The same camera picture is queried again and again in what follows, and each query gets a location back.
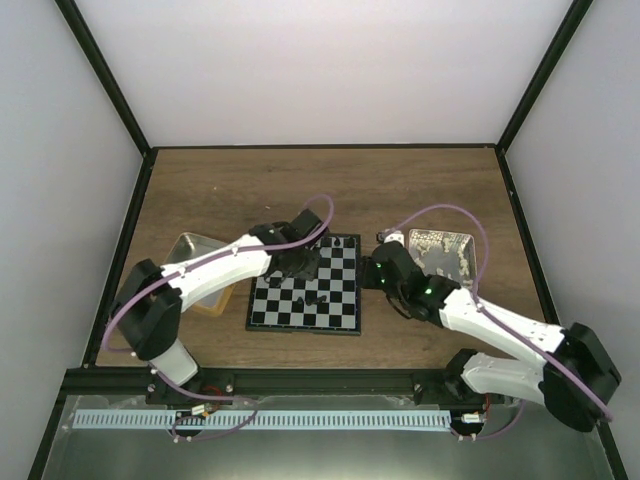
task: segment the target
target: black frame edge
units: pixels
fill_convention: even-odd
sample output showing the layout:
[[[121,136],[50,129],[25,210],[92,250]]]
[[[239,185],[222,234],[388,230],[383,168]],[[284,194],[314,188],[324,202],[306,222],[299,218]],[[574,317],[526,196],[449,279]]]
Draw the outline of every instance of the black frame edge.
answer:
[[[47,467],[47,462],[49,461],[49,452],[51,451],[53,440],[58,432],[58,425],[62,418],[62,411],[64,409],[66,398],[67,396],[62,391],[58,394],[58,398],[56,399],[51,415],[49,416],[47,427],[42,434],[42,440],[40,440],[36,456],[31,464],[31,470],[27,477],[29,480],[40,480],[44,475],[44,470]]]
[[[613,439],[611,427],[606,423],[598,425],[598,435],[600,435],[600,441],[602,442],[604,453],[609,461],[613,478],[615,480],[629,480],[627,471],[622,463],[622,457],[620,457],[620,452],[618,451],[616,442]]]
[[[296,149],[366,149],[366,148],[495,148],[495,143],[285,143],[273,145],[167,145],[159,150],[296,150]]]
[[[151,148],[149,147],[149,142],[144,136],[144,133],[140,129],[140,125],[138,125],[138,121],[133,116],[133,112],[127,103],[127,100],[124,98],[122,90],[118,86],[118,82],[116,82],[113,73],[111,73],[111,69],[109,65],[107,65],[107,61],[104,59],[98,44],[96,43],[87,23],[85,22],[82,13],[78,9],[78,5],[76,5],[75,0],[55,0],[60,12],[64,16],[67,24],[69,24],[69,28],[73,32],[73,35],[76,37],[78,44],[84,51],[87,60],[93,67],[98,80],[102,83],[102,86],[107,92],[109,99],[111,99],[111,103],[115,107],[118,115],[120,115],[120,119],[122,123],[129,131],[129,135],[133,139],[133,142],[140,150],[140,153],[144,156],[149,153]]]
[[[520,203],[515,184],[513,183],[513,177],[511,176],[507,159],[504,152],[499,150],[499,147],[496,147],[496,157],[498,158],[498,166],[500,167],[500,172],[502,173],[502,178],[504,179],[504,184],[507,189],[507,195],[509,195],[513,216],[516,219],[516,225],[520,232],[520,239],[522,240],[524,252],[527,256],[527,262],[529,263],[533,283],[536,287],[536,292],[538,293],[542,313],[548,323],[560,325],[560,320],[553,304],[553,299],[551,298],[551,292],[547,285],[547,281],[544,278],[542,265],[540,264],[540,259],[536,252],[524,211],[522,210],[522,204]],[[625,471],[622,458],[620,457],[620,452],[618,451],[618,447],[616,446],[616,442],[613,438],[609,425],[599,425],[598,435],[600,436],[600,441],[602,442],[614,479],[628,480],[629,477]]]
[[[522,204],[520,198],[516,192],[516,186],[513,183],[513,177],[507,164],[507,158],[504,153],[496,147],[496,157],[498,159],[498,166],[500,167],[500,173],[502,173],[502,179],[507,189],[507,195],[509,196],[509,202],[511,203],[511,209],[513,210],[513,216],[518,226],[518,232],[520,232],[520,239],[522,240],[522,246],[524,247],[524,253],[527,256],[527,262],[529,263],[529,270],[531,270],[531,276],[533,277],[533,283],[538,293],[538,299],[540,300],[540,307],[547,323],[560,325],[558,319],[558,313],[553,305],[553,299],[551,298],[551,291],[547,285],[547,281],[544,278],[542,271],[542,264],[540,258],[536,252],[536,248],[533,244],[533,237],[527,224],[524,211],[522,210]]]
[[[540,92],[549,80],[558,61],[562,57],[565,49],[569,45],[573,34],[576,32],[582,19],[586,15],[593,0],[574,0],[564,19],[560,23],[556,34],[554,35],[547,51],[545,52],[538,68],[536,69],[527,89],[525,90],[520,103],[513,112],[507,127],[505,128],[500,140],[498,141],[498,149],[504,153],[509,150],[518,131],[524,124],[527,115],[533,108],[534,103],[538,99]]]
[[[100,303],[98,305],[98,311],[96,313],[93,327],[91,328],[91,334],[89,335],[89,341],[82,357],[82,364],[88,366],[94,366],[100,350],[100,342],[102,341],[102,335],[107,322],[109,314],[109,307],[116,295],[118,283],[124,269],[124,263],[129,253],[129,246],[131,245],[131,239],[138,223],[138,217],[142,210],[142,204],[144,197],[151,180],[151,173],[153,171],[153,165],[155,164],[158,156],[158,150],[153,148],[149,155],[142,159],[140,166],[140,172],[136,180],[133,194],[131,195],[131,201],[129,202],[129,208],[120,231],[120,237],[116,244],[115,253],[109,268],[107,280],[105,282],[102,296],[100,297]]]

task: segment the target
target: metal plate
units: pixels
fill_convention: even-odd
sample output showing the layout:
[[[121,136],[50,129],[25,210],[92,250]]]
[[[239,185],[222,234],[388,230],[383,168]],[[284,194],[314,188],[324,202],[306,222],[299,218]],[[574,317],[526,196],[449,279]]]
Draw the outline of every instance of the metal plate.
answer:
[[[78,410],[74,429],[165,430],[175,423],[175,410]],[[227,430],[246,420],[250,412],[220,410],[206,419],[187,419],[177,429],[197,426]],[[261,410],[243,430],[397,430],[449,432],[448,411],[283,411]]]
[[[467,288],[476,278],[475,242],[469,234],[413,229],[408,248],[425,274],[442,275]]]
[[[203,237],[195,233],[182,233],[171,249],[166,263],[180,263],[192,258],[226,247],[227,244],[213,238]],[[200,300],[197,305],[205,308],[213,308],[218,303],[223,290],[212,293]]]

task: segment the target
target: metal tray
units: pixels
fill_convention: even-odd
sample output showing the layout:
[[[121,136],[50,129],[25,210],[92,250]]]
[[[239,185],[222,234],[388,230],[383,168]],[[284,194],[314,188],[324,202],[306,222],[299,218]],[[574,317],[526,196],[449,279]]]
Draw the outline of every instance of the metal tray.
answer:
[[[180,234],[178,240],[176,240],[171,252],[169,252],[169,256],[167,256],[166,263],[180,263],[185,260],[191,260],[192,258],[213,252],[225,246],[227,246],[227,244],[219,240],[203,237],[196,233],[185,232]],[[218,301],[223,292],[224,290],[219,290],[212,293],[196,303],[195,306],[213,309],[218,306]]]
[[[476,249],[466,233],[418,230],[409,232],[409,253],[425,274],[438,274],[470,288],[476,278]]]

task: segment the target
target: black metal frame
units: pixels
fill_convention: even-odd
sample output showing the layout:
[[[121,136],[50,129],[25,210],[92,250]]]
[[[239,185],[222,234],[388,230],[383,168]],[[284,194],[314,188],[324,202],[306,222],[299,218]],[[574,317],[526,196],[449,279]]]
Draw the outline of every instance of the black metal frame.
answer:
[[[36,454],[29,478],[41,478],[48,454],[57,430],[64,402],[69,395],[144,395],[153,377],[146,368],[97,367],[95,361],[107,321],[111,304],[129,250],[145,192],[151,178],[153,165],[159,148],[151,148],[138,125],[122,91],[120,90],[106,60],[96,44],[89,27],[82,18],[74,0],[55,0],[82,50],[93,66],[98,79],[109,95],[114,107],[133,141],[140,150],[143,161],[136,182],[129,210],[118,240],[98,313],[83,357],[83,368],[67,371],[56,399],[40,448]],[[558,324],[549,288],[544,278],[533,239],[527,226],[522,205],[509,172],[505,154],[522,127],[528,113],[551,76],[556,64],[568,46],[573,34],[593,0],[574,0],[518,107],[509,121],[497,145],[486,144],[375,144],[375,145],[265,145],[265,146],[215,146],[215,147],[160,147],[160,148],[494,148],[520,237],[529,262],[534,284],[547,322]],[[443,408],[466,408],[478,406],[477,399],[471,404],[457,402],[445,391],[442,370],[258,370],[258,369],[205,369],[211,375],[228,376],[234,379],[238,394],[282,395],[282,394],[393,394],[412,395],[417,403],[438,404]],[[609,464],[616,480],[626,480],[622,460],[608,425],[598,427],[600,439],[605,447]]]

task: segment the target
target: black square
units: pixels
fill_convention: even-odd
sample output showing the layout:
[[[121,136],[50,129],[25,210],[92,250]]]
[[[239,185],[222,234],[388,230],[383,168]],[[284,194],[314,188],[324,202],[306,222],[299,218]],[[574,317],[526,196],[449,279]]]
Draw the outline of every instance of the black square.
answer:
[[[289,325],[291,323],[291,314],[280,312],[278,313],[278,325]]]
[[[318,313],[327,315],[329,313],[329,302],[323,302],[318,304]]]
[[[306,292],[304,292],[304,301],[307,305],[309,305],[311,302],[315,301],[315,299],[318,298],[318,293],[317,292],[313,292],[310,290],[307,290]]]
[[[280,302],[277,300],[267,300],[267,312],[277,312]]]
[[[342,317],[340,315],[329,315],[329,326],[340,328],[342,326]]]
[[[264,323],[264,312],[253,312],[251,317],[251,323]]]
[[[302,317],[302,324],[306,327],[315,327],[316,316],[313,313],[305,313]]]
[[[293,313],[302,313],[304,312],[304,301],[298,302],[297,300],[298,299],[296,298],[291,304],[291,311]]]
[[[343,315],[355,315],[356,306],[353,303],[345,303],[342,305],[342,314]]]
[[[256,298],[258,300],[266,300],[267,299],[267,292],[268,292],[268,290],[266,288],[257,288],[256,287]]]

